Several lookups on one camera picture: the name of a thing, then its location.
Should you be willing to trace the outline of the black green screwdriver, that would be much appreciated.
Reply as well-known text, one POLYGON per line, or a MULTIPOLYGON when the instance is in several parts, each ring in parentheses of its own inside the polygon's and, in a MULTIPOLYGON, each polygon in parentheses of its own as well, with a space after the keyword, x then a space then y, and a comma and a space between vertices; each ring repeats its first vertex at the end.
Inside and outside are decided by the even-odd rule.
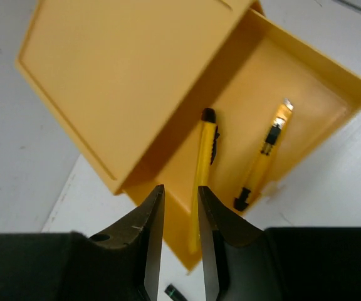
POLYGON ((183 296, 183 294, 181 294, 181 292, 173 286, 173 284, 169 284, 165 288, 164 292, 173 301, 187 301, 185 296, 183 296))

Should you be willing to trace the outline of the small yellow utility knife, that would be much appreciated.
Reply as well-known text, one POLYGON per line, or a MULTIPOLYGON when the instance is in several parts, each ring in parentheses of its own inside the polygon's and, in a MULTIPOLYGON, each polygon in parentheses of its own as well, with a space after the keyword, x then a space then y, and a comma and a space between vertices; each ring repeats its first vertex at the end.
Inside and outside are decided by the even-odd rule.
POLYGON ((234 199, 234 209, 242 212, 259 197, 280 146, 281 138, 293 115, 293 109, 294 106, 290 100, 284 98, 245 177, 239 196, 234 199))

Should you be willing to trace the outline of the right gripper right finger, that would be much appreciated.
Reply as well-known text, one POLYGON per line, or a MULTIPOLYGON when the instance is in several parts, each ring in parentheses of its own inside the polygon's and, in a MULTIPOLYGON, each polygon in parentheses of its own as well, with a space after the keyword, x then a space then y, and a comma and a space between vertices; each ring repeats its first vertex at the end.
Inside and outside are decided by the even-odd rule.
POLYGON ((280 300, 264 231, 227 208, 207 186, 198 189, 206 300, 280 300))

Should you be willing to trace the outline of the yellow drawer box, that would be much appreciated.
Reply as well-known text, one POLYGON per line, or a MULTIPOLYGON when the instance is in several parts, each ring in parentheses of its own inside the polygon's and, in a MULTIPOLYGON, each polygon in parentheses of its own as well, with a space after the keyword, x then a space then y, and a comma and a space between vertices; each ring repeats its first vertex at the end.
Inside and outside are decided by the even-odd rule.
POLYGON ((220 133, 209 185, 226 206, 285 98, 266 183, 361 109, 361 78, 259 1, 40 1, 16 65, 112 193, 140 204, 165 186, 164 240, 188 270, 201 259, 188 240, 204 108, 220 133))

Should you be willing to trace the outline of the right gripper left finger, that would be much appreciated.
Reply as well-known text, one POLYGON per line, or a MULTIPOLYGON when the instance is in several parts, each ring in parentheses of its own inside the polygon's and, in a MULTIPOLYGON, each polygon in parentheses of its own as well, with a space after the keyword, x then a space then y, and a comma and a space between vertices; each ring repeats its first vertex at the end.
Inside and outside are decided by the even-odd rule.
POLYGON ((157 300, 164 211, 161 184, 104 230, 70 233, 60 300, 157 300))

